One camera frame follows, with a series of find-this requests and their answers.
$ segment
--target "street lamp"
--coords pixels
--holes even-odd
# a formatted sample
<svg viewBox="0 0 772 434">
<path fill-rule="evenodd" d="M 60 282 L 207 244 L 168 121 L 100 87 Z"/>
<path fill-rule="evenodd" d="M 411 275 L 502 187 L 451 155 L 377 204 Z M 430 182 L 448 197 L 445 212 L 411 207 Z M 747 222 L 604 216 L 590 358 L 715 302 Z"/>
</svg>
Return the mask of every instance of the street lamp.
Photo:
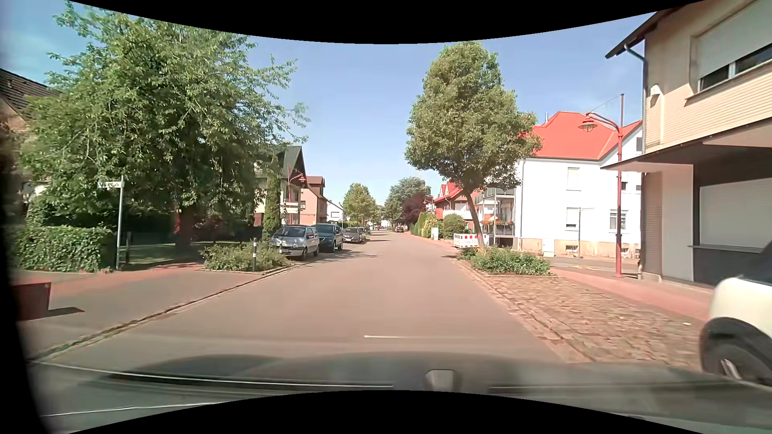
<svg viewBox="0 0 772 434">
<path fill-rule="evenodd" d="M 625 95 L 620 95 L 621 97 L 621 109 L 619 114 L 619 123 L 624 125 L 625 122 L 623 119 L 625 118 Z M 581 124 L 578 125 L 579 128 L 584 130 L 585 132 L 589 133 L 595 127 L 598 126 L 598 123 L 600 124 L 606 124 L 609 127 L 614 128 L 617 131 L 617 159 L 619 161 L 622 161 L 622 138 L 624 137 L 624 133 L 622 132 L 622 127 L 617 125 L 613 120 L 608 119 L 607 117 L 603 117 L 600 114 L 595 113 L 594 111 L 588 111 L 585 114 L 584 120 L 581 122 Z M 623 277 L 622 276 L 622 172 L 617 171 L 617 239 L 616 239 L 616 255 L 614 258 L 614 265 L 615 265 L 615 271 L 614 271 L 614 277 Z"/>
</svg>

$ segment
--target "gray car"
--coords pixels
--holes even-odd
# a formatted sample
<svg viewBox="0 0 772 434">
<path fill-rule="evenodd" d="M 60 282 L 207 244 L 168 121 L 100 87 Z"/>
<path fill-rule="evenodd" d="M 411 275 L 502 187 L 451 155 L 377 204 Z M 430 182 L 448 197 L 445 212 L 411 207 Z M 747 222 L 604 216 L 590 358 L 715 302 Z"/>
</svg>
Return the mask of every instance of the gray car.
<svg viewBox="0 0 772 434">
<path fill-rule="evenodd" d="M 346 228 L 343 230 L 344 242 L 363 242 L 362 232 L 359 228 Z"/>
<path fill-rule="evenodd" d="M 301 260 L 309 253 L 319 256 L 319 233 L 313 226 L 282 226 L 273 233 L 271 247 L 278 248 L 284 255 Z"/>
</svg>

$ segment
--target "silver car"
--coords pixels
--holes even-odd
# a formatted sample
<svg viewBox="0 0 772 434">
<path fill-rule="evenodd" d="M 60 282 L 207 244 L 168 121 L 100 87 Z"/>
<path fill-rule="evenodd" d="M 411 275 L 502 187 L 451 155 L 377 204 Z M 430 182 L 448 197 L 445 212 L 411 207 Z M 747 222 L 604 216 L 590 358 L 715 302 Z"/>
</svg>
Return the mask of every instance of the silver car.
<svg viewBox="0 0 772 434">
<path fill-rule="evenodd" d="M 271 246 L 284 255 L 301 260 L 309 253 L 319 256 L 319 233 L 312 226 L 282 226 L 271 237 Z"/>
</svg>

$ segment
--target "hedge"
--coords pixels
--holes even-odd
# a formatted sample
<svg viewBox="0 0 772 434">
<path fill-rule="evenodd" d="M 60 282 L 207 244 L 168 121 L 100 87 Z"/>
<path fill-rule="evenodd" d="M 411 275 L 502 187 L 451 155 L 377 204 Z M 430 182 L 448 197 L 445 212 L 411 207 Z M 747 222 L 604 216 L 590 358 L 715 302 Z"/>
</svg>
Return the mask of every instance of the hedge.
<svg viewBox="0 0 772 434">
<path fill-rule="evenodd" d="M 115 236 L 106 228 L 7 228 L 12 266 L 22 270 L 94 273 L 114 265 Z"/>
</svg>

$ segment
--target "road marking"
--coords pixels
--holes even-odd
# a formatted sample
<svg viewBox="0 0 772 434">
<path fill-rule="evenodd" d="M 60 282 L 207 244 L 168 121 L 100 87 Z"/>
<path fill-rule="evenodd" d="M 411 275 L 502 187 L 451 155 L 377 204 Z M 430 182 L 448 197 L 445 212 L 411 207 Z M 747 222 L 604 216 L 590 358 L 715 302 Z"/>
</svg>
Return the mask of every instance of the road marking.
<svg viewBox="0 0 772 434">
<path fill-rule="evenodd" d="M 383 336 L 378 334 L 365 334 L 364 337 L 374 339 L 479 339 L 473 336 Z"/>
</svg>

